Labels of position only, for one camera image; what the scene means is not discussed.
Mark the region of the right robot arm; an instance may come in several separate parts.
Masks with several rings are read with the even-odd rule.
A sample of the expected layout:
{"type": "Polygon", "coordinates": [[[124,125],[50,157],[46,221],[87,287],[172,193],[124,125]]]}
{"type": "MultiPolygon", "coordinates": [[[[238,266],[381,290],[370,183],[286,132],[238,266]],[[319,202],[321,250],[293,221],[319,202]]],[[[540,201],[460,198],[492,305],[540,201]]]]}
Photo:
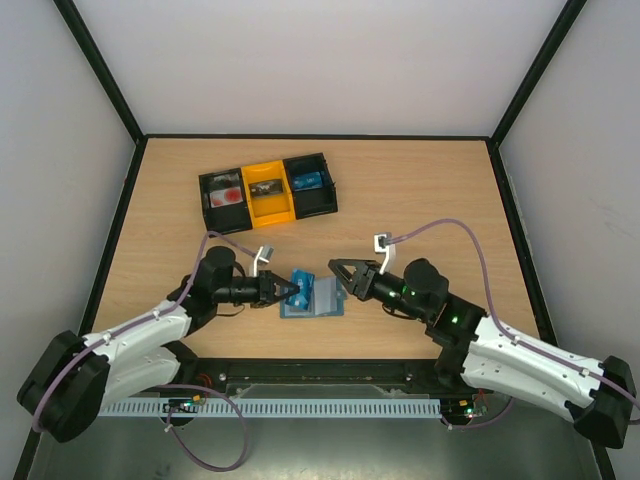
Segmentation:
{"type": "Polygon", "coordinates": [[[451,293],[424,258],[402,276],[373,260],[332,259],[328,266],[349,294],[425,325],[441,348],[435,371],[443,389],[493,390],[558,415],[594,443],[623,447],[637,394],[624,360],[581,357],[495,320],[451,293]]]}

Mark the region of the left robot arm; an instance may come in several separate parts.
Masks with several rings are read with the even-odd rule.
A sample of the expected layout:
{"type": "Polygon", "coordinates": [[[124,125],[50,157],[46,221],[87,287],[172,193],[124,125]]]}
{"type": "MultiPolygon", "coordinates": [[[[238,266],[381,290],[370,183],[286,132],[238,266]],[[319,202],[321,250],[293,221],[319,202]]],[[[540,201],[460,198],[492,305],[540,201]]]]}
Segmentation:
{"type": "Polygon", "coordinates": [[[104,408],[183,379],[181,365],[192,353],[181,341],[206,326],[220,305],[265,308],[299,291],[270,270],[247,274],[232,249],[212,247],[148,312],[98,333],[56,335],[18,390],[17,402],[31,414],[34,430],[68,442],[104,408]]]}

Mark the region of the black card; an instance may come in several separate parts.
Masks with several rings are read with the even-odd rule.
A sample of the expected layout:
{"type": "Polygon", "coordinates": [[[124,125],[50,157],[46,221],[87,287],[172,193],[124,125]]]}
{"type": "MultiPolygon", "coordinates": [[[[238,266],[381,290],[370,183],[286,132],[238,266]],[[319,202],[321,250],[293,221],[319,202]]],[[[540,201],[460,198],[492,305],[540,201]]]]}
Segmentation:
{"type": "Polygon", "coordinates": [[[281,179],[270,179],[254,182],[249,185],[252,198],[262,198],[284,193],[284,186],[281,179]]]}

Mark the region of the blue card in bin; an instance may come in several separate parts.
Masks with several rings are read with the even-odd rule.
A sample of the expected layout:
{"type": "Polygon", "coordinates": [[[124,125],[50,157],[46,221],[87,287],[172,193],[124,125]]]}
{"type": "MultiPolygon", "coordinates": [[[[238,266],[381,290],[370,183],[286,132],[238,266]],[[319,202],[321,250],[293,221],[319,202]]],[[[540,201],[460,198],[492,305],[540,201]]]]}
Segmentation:
{"type": "Polygon", "coordinates": [[[320,171],[296,174],[292,177],[292,191],[300,192],[319,189],[324,186],[324,174],[320,171]]]}

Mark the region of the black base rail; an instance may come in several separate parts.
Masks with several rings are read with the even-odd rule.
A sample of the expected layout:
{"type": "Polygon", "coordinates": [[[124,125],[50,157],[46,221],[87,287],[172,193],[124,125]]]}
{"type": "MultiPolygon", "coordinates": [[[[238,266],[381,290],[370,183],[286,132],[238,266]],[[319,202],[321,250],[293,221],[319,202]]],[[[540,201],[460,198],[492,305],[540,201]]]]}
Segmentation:
{"type": "Polygon", "coordinates": [[[441,380],[436,361],[427,360],[276,360],[276,359],[190,359],[173,376],[157,381],[143,375],[143,388],[155,389],[169,383],[209,386],[229,392],[248,385],[372,385],[384,390],[435,397],[470,395],[477,390],[462,382],[441,380]]]}

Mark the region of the right black bin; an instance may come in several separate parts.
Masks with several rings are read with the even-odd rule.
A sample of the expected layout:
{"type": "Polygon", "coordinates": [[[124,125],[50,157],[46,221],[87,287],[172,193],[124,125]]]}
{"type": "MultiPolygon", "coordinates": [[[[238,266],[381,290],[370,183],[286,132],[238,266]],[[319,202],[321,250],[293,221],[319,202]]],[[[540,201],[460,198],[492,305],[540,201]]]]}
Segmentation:
{"type": "Polygon", "coordinates": [[[297,220],[338,211],[335,183],[322,152],[286,158],[283,164],[297,220]]]}

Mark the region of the left black bin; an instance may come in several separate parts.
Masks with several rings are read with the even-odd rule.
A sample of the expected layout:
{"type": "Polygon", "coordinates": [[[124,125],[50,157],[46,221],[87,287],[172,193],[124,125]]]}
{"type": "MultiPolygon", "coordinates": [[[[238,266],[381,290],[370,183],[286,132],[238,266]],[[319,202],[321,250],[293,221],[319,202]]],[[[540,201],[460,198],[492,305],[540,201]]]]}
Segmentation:
{"type": "Polygon", "coordinates": [[[209,231],[231,234],[252,229],[240,168],[202,174],[198,180],[203,219],[209,231]]]}

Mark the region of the yellow bin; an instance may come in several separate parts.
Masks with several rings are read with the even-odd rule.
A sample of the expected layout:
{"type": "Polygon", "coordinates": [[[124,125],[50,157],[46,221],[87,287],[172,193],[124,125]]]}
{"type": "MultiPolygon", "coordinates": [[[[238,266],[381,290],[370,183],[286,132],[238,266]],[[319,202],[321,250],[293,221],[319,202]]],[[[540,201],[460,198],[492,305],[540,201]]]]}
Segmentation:
{"type": "Polygon", "coordinates": [[[243,166],[241,173],[253,229],[296,219],[292,191],[282,160],[243,166]]]}

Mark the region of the black bin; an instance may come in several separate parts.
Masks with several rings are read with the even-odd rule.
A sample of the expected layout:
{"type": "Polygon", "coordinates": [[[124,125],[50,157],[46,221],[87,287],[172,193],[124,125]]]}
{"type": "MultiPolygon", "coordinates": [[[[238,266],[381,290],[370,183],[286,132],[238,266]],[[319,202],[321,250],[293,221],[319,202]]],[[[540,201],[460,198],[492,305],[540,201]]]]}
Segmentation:
{"type": "Polygon", "coordinates": [[[335,183],[322,152],[286,158],[283,164],[297,220],[338,211],[335,183]]]}
{"type": "Polygon", "coordinates": [[[231,234],[252,229],[240,168],[202,174],[198,180],[203,219],[209,231],[231,234]]]}

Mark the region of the red white card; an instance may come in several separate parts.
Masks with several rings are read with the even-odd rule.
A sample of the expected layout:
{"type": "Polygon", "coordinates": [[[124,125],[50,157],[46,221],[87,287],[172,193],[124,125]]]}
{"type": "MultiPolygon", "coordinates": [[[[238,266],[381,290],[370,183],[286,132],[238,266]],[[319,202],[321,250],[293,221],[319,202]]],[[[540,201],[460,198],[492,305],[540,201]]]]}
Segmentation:
{"type": "Polygon", "coordinates": [[[205,195],[205,197],[210,208],[220,208],[241,204],[244,201],[240,187],[211,190],[205,195]]]}

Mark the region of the teal card holder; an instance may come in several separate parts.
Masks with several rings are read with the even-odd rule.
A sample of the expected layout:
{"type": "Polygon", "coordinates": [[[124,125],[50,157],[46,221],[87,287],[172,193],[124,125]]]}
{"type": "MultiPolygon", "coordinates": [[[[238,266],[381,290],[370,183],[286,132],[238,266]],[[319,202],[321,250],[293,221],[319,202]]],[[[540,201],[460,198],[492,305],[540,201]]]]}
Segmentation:
{"type": "Polygon", "coordinates": [[[316,278],[310,288],[280,303],[281,319],[311,319],[344,315],[346,291],[335,276],[316,278]]]}

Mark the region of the black cage frame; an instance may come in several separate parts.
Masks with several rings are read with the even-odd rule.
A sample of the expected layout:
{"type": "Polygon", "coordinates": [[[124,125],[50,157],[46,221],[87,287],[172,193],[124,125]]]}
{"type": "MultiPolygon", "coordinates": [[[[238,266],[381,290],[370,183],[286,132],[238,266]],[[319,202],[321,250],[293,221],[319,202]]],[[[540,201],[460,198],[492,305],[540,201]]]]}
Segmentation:
{"type": "Polygon", "coordinates": [[[544,340],[549,340],[553,345],[557,343],[552,321],[547,305],[543,298],[538,275],[533,263],[529,241],[524,232],[520,213],[517,211],[515,196],[508,180],[504,161],[501,157],[500,146],[518,119],[521,111],[529,100],[531,94],[539,84],[540,79],[559,50],[564,39],[568,35],[575,21],[579,18],[586,3],[584,1],[568,1],[562,7],[551,30],[546,36],[526,75],[521,81],[514,97],[510,101],[505,113],[498,122],[495,131],[490,136],[473,135],[388,135],[388,134],[145,134],[142,132],[135,117],[123,96],[117,81],[113,77],[107,63],[101,54],[89,28],[87,27],[76,4],[72,1],[56,1],[54,3],[59,11],[66,27],[75,42],[82,51],[86,61],[91,66],[102,89],[108,96],[111,104],[117,112],[120,121],[134,141],[135,150],[131,158],[127,176],[120,195],[115,216],[112,221],[106,244],[95,276],[95,280],[89,295],[89,300],[83,314],[80,329],[82,331],[93,325],[98,302],[102,297],[106,284],[107,274],[111,268],[115,249],[120,237],[125,216],[129,208],[137,176],[143,162],[143,154],[151,139],[233,139],[233,140],[320,140],[320,141],[482,141],[486,144],[494,177],[501,196],[506,220],[509,225],[514,249],[519,261],[519,266],[524,278],[524,283],[531,303],[534,320],[538,332],[544,340]]]}

